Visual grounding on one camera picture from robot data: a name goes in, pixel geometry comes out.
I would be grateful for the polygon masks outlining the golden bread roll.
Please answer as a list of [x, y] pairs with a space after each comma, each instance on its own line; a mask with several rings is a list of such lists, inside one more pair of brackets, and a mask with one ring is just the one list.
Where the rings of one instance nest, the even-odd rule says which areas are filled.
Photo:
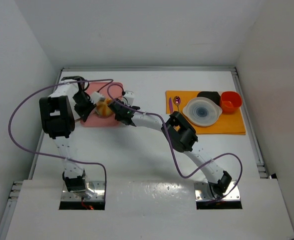
[[101, 118], [108, 118], [114, 114], [114, 112], [108, 106], [110, 103], [112, 103], [112, 99], [107, 98], [104, 101], [99, 101], [96, 104], [95, 111]]

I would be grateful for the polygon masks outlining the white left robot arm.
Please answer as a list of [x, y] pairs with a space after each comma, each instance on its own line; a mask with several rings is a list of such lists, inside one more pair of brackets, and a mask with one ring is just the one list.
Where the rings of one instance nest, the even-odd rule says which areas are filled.
[[53, 139], [62, 156], [62, 178], [66, 188], [82, 199], [90, 196], [90, 190], [84, 167], [72, 161], [76, 157], [76, 148], [72, 143], [72, 132], [75, 130], [73, 114], [76, 113], [85, 122], [96, 107], [85, 92], [84, 81], [81, 76], [64, 77], [63, 85], [39, 100], [43, 131]]

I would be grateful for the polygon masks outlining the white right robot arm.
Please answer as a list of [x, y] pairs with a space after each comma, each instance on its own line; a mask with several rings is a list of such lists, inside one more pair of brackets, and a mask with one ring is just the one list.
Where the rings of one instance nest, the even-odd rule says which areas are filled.
[[[181, 113], [175, 111], [170, 115], [162, 116], [156, 113], [142, 112], [139, 107], [126, 106], [119, 99], [113, 100], [108, 104], [108, 107], [114, 112], [115, 119], [126, 126], [145, 127], [162, 132], [169, 144], [173, 161], [180, 177], [189, 179], [197, 171], [201, 170], [217, 198], [224, 197], [232, 177], [227, 171], [219, 167], [213, 158], [205, 154], [197, 144], [196, 130]], [[182, 174], [175, 152], [185, 154], [190, 158], [197, 166], [196, 170], [189, 175]]]

